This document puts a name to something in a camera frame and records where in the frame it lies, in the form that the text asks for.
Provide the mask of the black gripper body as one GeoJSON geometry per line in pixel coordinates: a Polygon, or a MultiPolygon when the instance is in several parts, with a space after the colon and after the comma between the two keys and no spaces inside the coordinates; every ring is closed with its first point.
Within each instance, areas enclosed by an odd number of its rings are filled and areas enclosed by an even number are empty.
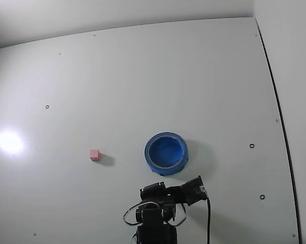
{"type": "Polygon", "coordinates": [[[158,182],[140,189],[141,203],[156,202],[158,205],[174,205],[187,203],[181,186],[166,187],[164,182],[158,182]]]}

